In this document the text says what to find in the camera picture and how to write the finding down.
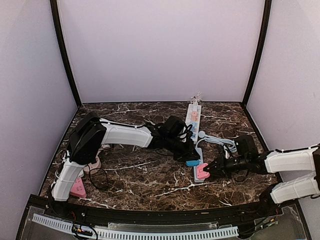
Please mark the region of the blue square plug adapter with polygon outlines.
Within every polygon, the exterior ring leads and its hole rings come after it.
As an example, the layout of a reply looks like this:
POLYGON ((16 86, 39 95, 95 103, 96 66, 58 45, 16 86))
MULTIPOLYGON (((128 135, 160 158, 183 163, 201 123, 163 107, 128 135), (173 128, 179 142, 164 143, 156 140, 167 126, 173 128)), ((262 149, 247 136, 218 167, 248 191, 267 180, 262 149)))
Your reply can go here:
POLYGON ((189 160, 185 162, 188 167, 196 167, 199 165, 199 160, 189 160))

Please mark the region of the pink square plug adapter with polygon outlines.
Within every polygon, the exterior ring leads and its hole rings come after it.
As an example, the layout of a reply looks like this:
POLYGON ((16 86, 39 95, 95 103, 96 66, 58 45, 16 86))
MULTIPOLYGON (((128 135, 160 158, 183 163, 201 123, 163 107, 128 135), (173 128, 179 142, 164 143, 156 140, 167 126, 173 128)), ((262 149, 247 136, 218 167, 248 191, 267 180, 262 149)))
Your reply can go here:
POLYGON ((207 179, 210 177, 210 173, 209 172, 205 172, 203 171, 203 168, 208 165, 208 163, 202 163, 202 164, 199 164, 197 167, 196 167, 196 178, 198 180, 204 180, 204 179, 207 179))

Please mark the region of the white multicolour power strip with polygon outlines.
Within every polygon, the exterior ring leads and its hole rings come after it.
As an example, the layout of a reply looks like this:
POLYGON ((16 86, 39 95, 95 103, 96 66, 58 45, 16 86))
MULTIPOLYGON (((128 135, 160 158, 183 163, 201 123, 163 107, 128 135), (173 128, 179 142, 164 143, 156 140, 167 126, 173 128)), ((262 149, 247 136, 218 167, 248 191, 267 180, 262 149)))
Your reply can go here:
POLYGON ((196 144, 198 141, 201 111, 202 106, 199 104, 190 103, 188 105, 185 124, 187 126, 191 125, 191 139, 193 140, 194 144, 196 144))

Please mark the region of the pink charger plug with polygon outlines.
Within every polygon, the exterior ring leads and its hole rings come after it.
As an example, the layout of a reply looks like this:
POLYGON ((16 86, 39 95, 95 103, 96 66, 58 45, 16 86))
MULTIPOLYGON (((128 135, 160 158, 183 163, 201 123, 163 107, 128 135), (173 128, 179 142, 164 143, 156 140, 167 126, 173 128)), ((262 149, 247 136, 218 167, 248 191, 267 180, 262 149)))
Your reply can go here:
POLYGON ((191 120, 196 122, 198 120, 198 118, 199 118, 198 112, 197 111, 192 111, 191 120))

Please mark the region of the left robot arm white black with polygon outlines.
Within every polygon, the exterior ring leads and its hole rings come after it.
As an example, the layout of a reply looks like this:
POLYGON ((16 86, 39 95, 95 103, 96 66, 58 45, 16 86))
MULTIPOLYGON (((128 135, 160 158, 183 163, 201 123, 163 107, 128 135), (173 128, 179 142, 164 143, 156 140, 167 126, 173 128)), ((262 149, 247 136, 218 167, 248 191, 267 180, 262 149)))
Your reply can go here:
POLYGON ((65 203, 81 170, 96 163, 103 145, 129 145, 152 150, 167 150, 178 162, 198 160, 200 155, 192 140, 191 126, 176 116, 158 124, 130 125, 88 113, 71 133, 62 163, 55 173, 48 196, 54 200, 51 210, 60 218, 71 213, 65 203))

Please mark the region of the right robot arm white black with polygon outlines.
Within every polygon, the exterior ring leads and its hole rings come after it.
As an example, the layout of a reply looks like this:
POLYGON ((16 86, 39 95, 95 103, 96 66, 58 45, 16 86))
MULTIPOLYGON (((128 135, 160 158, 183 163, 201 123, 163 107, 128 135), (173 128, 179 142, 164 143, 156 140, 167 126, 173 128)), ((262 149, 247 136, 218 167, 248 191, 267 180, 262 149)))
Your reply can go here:
POLYGON ((273 150, 259 154, 256 150, 241 150, 238 156, 217 157, 200 166, 203 172, 215 177, 226 177, 247 170, 266 175, 279 172, 309 171, 296 179, 269 186, 261 194, 262 201, 255 205, 255 213, 266 217, 275 205, 304 197, 320 196, 320 146, 314 145, 294 150, 273 150))

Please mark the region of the pink round socket base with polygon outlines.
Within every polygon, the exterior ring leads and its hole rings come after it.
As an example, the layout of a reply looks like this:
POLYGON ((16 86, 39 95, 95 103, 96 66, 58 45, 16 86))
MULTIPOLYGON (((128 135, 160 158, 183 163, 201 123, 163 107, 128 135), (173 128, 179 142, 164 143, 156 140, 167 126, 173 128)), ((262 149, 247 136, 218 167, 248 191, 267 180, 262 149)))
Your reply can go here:
POLYGON ((96 163, 89 163, 88 166, 85 166, 83 168, 83 172, 86 175, 94 175, 100 170, 101 165, 102 165, 100 158, 98 156, 96 156, 95 160, 96 160, 96 163))

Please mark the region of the pink triangular power socket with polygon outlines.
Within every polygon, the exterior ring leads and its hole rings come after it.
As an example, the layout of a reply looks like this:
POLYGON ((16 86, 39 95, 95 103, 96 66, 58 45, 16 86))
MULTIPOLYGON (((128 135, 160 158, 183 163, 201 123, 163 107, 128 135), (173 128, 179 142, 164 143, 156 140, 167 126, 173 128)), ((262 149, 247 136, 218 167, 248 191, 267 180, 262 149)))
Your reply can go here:
POLYGON ((87 193, 81 178, 77 178, 75 180, 75 183, 70 190, 70 195, 82 199, 87 197, 87 193))

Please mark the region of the black front rail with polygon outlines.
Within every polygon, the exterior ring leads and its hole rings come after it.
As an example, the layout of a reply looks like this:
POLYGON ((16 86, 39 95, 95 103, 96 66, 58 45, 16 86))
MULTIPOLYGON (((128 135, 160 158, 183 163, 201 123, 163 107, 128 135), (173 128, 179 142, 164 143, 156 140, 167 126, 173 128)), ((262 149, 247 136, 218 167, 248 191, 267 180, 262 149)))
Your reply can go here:
POLYGON ((312 239, 302 208, 290 200, 273 209, 263 210, 258 202, 219 208, 183 211, 137 211, 109 209, 67 202, 49 202, 45 197, 30 195, 15 238, 25 239, 31 229, 27 219, 32 210, 67 221, 90 226, 108 227, 111 224, 173 227, 177 225, 214 224, 239 228, 240 237, 266 236, 270 240, 312 239))

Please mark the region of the right black frame post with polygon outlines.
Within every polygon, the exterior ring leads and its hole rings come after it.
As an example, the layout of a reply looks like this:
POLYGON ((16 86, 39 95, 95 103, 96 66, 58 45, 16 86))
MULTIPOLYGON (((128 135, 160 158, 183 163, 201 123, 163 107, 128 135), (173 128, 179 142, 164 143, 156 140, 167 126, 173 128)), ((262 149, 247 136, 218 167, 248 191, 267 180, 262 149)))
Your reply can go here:
POLYGON ((247 108, 247 105, 254 87, 254 83, 257 77, 258 69, 260 66, 264 45, 265 45, 265 40, 267 36, 268 26, 269 26, 271 8, 272 8, 272 0, 265 0, 256 51, 255 51, 249 79, 247 82, 247 86, 241 102, 241 105, 244 109, 247 108))

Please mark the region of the black frame post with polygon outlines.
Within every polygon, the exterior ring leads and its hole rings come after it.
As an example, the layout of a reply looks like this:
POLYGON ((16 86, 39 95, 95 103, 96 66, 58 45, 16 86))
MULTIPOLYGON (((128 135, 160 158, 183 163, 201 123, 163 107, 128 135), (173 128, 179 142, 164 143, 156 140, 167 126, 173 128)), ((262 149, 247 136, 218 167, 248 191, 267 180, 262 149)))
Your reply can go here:
POLYGON ((247 82, 247 86, 241 102, 241 105, 244 109, 247 108, 247 105, 254 87, 254 83, 257 77, 258 69, 260 66, 264 45, 265 45, 265 40, 267 36, 268 26, 269 26, 271 8, 272 8, 272 0, 265 0, 256 51, 255 51, 249 79, 247 82))
POLYGON ((67 81, 74 99, 74 102, 77 106, 77 108, 80 108, 82 106, 82 101, 80 98, 80 94, 78 92, 76 81, 73 75, 71 63, 69 60, 69 56, 67 53, 66 43, 64 39, 63 29, 62 29, 62 23, 59 13, 59 7, 58 7, 58 1, 57 0, 50 0, 50 9, 51 9, 51 15, 55 30, 55 35, 58 43, 58 48, 60 52, 60 56, 62 59, 63 67, 66 73, 67 81))

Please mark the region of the left black frame post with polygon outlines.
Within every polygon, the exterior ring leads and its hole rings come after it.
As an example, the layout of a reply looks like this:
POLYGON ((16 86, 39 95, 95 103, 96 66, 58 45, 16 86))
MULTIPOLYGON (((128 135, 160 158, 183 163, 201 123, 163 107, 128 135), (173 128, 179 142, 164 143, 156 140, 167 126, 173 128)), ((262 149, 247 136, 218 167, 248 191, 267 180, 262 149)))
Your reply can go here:
POLYGON ((80 108, 82 106, 82 101, 80 98, 80 94, 78 92, 76 81, 73 75, 71 63, 69 60, 69 56, 67 53, 66 43, 64 39, 63 29, 62 29, 62 23, 59 13, 59 7, 58 7, 58 1, 57 0, 50 0, 50 9, 51 9, 51 15, 55 30, 55 35, 58 43, 58 48, 60 52, 60 56, 62 59, 63 67, 66 73, 67 81, 74 99, 74 102, 77 106, 77 108, 80 108))

